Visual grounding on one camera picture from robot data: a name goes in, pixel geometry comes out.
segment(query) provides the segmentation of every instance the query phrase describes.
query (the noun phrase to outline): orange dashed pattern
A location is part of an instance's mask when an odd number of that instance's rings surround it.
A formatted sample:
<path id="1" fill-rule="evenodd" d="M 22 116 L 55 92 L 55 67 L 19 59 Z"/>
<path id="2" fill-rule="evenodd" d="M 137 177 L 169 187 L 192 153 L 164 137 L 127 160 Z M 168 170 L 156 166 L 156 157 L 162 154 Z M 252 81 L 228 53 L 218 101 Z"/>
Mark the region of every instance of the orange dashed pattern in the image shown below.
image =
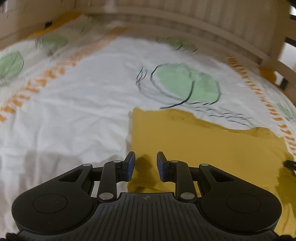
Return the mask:
<path id="1" fill-rule="evenodd" d="M 295 141 L 295 139 L 294 139 L 293 137 L 285 136 L 285 138 L 286 138 L 287 140 L 290 140 L 290 141 Z"/>
<path id="2" fill-rule="evenodd" d="M 6 113 L 14 114 L 15 109 L 11 108 L 10 106 L 6 105 L 0 108 L 0 111 L 4 111 Z"/>
<path id="3" fill-rule="evenodd" d="M 82 60 L 84 57 L 87 57 L 94 52 L 104 48 L 105 46 L 109 45 L 113 40 L 115 40 L 118 36 L 123 34 L 127 30 L 126 27 L 115 27 L 111 29 L 109 32 L 107 32 L 101 39 L 98 40 L 98 42 L 89 45 L 88 47 L 78 51 L 75 54 L 70 55 L 69 57 L 66 57 L 64 60 L 58 62 L 56 66 L 47 69 L 43 73 L 43 78 L 38 78 L 35 81 L 28 81 L 26 86 L 21 88 L 20 92 L 26 92 L 27 94 L 30 93 L 39 93 L 40 90 L 38 87 L 45 87 L 49 79 L 55 79 L 57 78 L 58 74 L 65 74 L 66 73 L 66 66 L 75 67 L 77 65 L 77 61 Z M 23 102 L 19 101 L 19 99 L 22 100 L 29 100 L 30 96 L 25 94 L 15 94 L 13 95 L 8 101 L 7 104 L 12 104 L 17 107 L 21 107 Z M 3 107 L 0 107 L 0 111 L 14 114 L 16 111 L 14 108 L 10 107 L 9 105 L 5 105 Z M 5 122 L 7 118 L 0 114 L 0 122 Z"/>
<path id="4" fill-rule="evenodd" d="M 288 144 L 291 145 L 291 146 L 295 146 L 296 147 L 296 144 L 293 143 L 293 142 L 288 142 Z"/>
<path id="5" fill-rule="evenodd" d="M 29 92 L 32 92 L 32 93 L 39 93 L 40 92 L 39 89 L 32 88 L 32 87 L 24 87 L 21 90 L 23 90 L 23 91 L 29 91 Z"/>
<path id="6" fill-rule="evenodd" d="M 46 86 L 47 80 L 46 79 L 36 79 L 35 82 L 39 85 L 41 85 L 42 87 Z"/>
<path id="7" fill-rule="evenodd" d="M 273 117 L 273 119 L 274 119 L 275 121 L 283 121 L 283 120 L 284 120 L 282 117 L 277 117 L 277 118 L 274 118 L 274 117 Z"/>
<path id="8" fill-rule="evenodd" d="M 51 79 L 55 79 L 57 76 L 54 74 L 53 70 L 52 69 L 49 69 L 49 70 L 46 70 L 44 72 L 44 76 L 46 78 L 51 78 Z"/>
<path id="9" fill-rule="evenodd" d="M 269 112 L 271 115 L 279 115 L 278 113 L 276 113 L 276 112 Z"/>
<path id="10" fill-rule="evenodd" d="M 286 130 L 281 129 L 281 131 L 284 132 L 284 133 L 286 133 L 287 135 L 292 135 L 292 132 L 289 131 L 289 130 L 286 131 Z"/>
<path id="11" fill-rule="evenodd" d="M 25 100 L 30 99 L 30 96 L 27 96 L 27 95 L 14 95 L 13 97 L 18 99 L 25 99 Z"/>
<path id="12" fill-rule="evenodd" d="M 286 124 L 284 125 L 278 125 L 280 128 L 287 128 L 288 126 Z"/>
<path id="13" fill-rule="evenodd" d="M 21 107 L 22 106 L 22 102 L 19 101 L 19 100 L 17 100 L 17 99 L 11 99 L 8 102 L 11 102 L 11 103 L 15 104 L 17 107 Z"/>
<path id="14" fill-rule="evenodd" d="M 0 115 L 0 121 L 1 121 L 1 122 L 5 122 L 6 120 L 7 120 L 6 117 L 4 117 L 3 115 Z"/>
<path id="15" fill-rule="evenodd" d="M 227 57 L 228 57 L 228 62 L 229 62 L 229 65 L 234 68 L 234 70 L 240 74 L 242 76 L 242 79 L 247 79 L 249 78 L 248 75 L 247 75 L 247 71 L 243 68 L 242 65 L 240 65 L 238 63 L 238 61 L 233 57 L 231 56 L 230 54 L 227 54 Z M 255 91 L 255 94 L 257 95 L 260 95 L 259 98 L 260 98 L 260 101 L 261 102 L 267 102 L 267 104 L 265 104 L 266 107 L 268 108 L 272 108 L 272 109 L 268 109 L 269 110 L 269 113 L 272 115 L 272 116 L 277 116 L 279 115 L 279 113 L 277 113 L 276 109 L 274 109 L 273 105 L 271 105 L 265 98 L 264 94 L 262 93 L 262 90 L 259 89 L 259 88 L 255 88 L 256 85 L 250 81 L 250 80 L 247 80 L 245 81 L 245 83 L 249 86 L 249 88 L 251 90 L 254 90 Z M 284 122 L 284 119 L 282 117 L 272 117 L 275 121 L 283 121 Z M 292 132 L 290 130 L 288 130 L 288 126 L 283 123 L 283 124 L 279 124 L 278 125 L 280 127 L 280 130 L 287 134 L 287 135 L 292 135 Z M 292 150 L 292 151 L 296 151 L 296 143 L 295 143 L 295 139 L 293 137 L 290 137 L 290 136 L 285 136 L 287 143 L 289 145 L 289 148 Z"/>

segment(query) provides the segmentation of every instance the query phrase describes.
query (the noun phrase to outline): green leaf pattern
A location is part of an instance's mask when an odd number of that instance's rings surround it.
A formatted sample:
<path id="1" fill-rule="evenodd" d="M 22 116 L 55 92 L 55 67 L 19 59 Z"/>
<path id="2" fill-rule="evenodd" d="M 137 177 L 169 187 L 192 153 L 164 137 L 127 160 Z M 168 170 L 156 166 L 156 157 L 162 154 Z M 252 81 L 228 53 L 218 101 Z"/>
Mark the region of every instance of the green leaf pattern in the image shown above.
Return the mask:
<path id="1" fill-rule="evenodd" d="M 292 121 L 295 119 L 295 116 L 289 111 L 287 110 L 285 107 L 283 107 L 282 104 L 277 103 L 277 106 L 280 108 L 280 110 L 284 113 L 285 118 L 289 121 Z"/>
<path id="2" fill-rule="evenodd" d="M 194 89 L 188 102 L 214 103 L 220 98 L 220 86 L 210 75 L 198 72 L 186 64 L 164 64 L 156 69 L 154 81 L 159 87 L 181 99 L 190 93 L 192 82 Z"/>
<path id="3" fill-rule="evenodd" d="M 36 47 L 43 46 L 49 55 L 55 53 L 58 49 L 63 48 L 68 43 L 68 39 L 57 33 L 47 34 L 43 37 L 37 38 L 35 41 Z"/>
<path id="4" fill-rule="evenodd" d="M 0 58 L 0 79 L 17 77 L 24 66 L 24 58 L 19 51 L 12 51 Z"/>

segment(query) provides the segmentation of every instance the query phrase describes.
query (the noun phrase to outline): black rope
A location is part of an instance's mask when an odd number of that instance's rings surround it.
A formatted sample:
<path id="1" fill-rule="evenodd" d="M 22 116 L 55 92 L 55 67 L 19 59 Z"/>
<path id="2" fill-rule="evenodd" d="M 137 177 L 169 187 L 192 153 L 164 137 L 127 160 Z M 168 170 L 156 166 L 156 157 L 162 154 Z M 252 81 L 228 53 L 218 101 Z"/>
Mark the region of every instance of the black rope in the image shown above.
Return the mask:
<path id="1" fill-rule="evenodd" d="M 23 238 L 17 234 L 7 233 L 6 238 L 0 238 L 0 241 L 25 241 Z"/>

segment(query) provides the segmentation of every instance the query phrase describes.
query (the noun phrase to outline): white bedsheet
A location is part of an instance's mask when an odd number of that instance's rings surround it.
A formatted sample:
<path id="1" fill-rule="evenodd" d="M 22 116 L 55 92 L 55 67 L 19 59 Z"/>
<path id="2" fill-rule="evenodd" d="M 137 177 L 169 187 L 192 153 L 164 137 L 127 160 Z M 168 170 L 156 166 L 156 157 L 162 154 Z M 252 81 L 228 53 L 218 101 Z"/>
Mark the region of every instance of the white bedsheet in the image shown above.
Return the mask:
<path id="1" fill-rule="evenodd" d="M 88 26 L 89 32 L 80 34 L 81 25 Z M 31 62 L 25 63 L 23 73 L 15 82 L 10 81 L 7 87 L 0 89 L 0 94 L 8 97 L 27 81 L 39 78 L 63 56 L 98 41 L 106 31 L 101 23 L 89 22 L 82 16 L 55 31 L 70 40 L 54 56 L 47 57 L 48 53 L 36 49 L 35 40 L 25 40 L 5 49 L 0 57 L 19 50 L 24 59 Z M 82 58 L 76 66 L 67 66 L 65 74 L 47 78 L 46 86 L 40 87 L 39 93 L 21 91 L 30 99 L 22 100 L 21 107 L 10 102 L 15 113 L 0 112 L 7 118 L 0 126 L 0 236 L 17 232 L 11 205 L 22 192 L 83 163 L 100 167 L 107 161 L 123 160 L 130 151 L 130 120 L 134 107 L 159 110 L 180 102 L 161 94 L 151 78 L 161 83 L 164 75 L 173 79 L 180 72 L 183 76 L 189 71 L 190 77 L 192 71 L 206 73 L 219 83 L 218 100 L 206 105 L 191 101 L 175 108 L 191 111 L 197 118 L 227 128 L 262 126 L 278 136 L 286 135 L 273 119 L 278 116 L 270 114 L 266 102 L 260 101 L 245 83 L 246 79 L 228 64 L 207 56 L 211 50 L 198 43 L 192 46 L 190 41 L 184 44 L 186 48 L 178 49 L 178 43 L 172 44 L 172 39 L 168 41 L 168 37 L 175 36 L 153 33 L 159 36 L 156 41 L 133 38 L 133 31 L 129 28 L 101 50 Z M 163 72 L 156 70 L 160 65 L 166 66 Z M 172 69 L 174 72 L 170 75 L 168 70 Z M 262 89 L 267 101 L 273 103 L 293 138 L 295 107 L 266 80 L 248 72 L 256 88 Z M 176 96 L 175 90 L 174 86 L 171 90 L 166 89 L 166 93 Z M 215 98 L 216 93 L 212 93 L 212 89 L 209 91 L 208 95 L 213 94 Z M 5 100 L 7 98 L 1 99 L 3 106 Z M 127 191 L 126 183 L 119 183 L 118 192 L 123 191 Z"/>

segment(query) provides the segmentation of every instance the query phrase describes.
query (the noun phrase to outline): round black disc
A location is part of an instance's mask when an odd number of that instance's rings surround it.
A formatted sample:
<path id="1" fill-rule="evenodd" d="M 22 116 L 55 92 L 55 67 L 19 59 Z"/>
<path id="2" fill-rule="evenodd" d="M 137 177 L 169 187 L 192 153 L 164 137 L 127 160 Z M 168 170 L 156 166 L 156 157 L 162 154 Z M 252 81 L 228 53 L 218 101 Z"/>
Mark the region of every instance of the round black disc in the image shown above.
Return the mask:
<path id="1" fill-rule="evenodd" d="M 220 183 L 202 198 L 201 209 L 213 225 L 239 234 L 273 229 L 281 215 L 279 200 L 249 183 Z"/>
<path id="2" fill-rule="evenodd" d="M 92 211 L 91 197 L 73 183 L 40 185 L 21 194 L 12 205 L 20 230 L 51 235 L 83 223 Z"/>

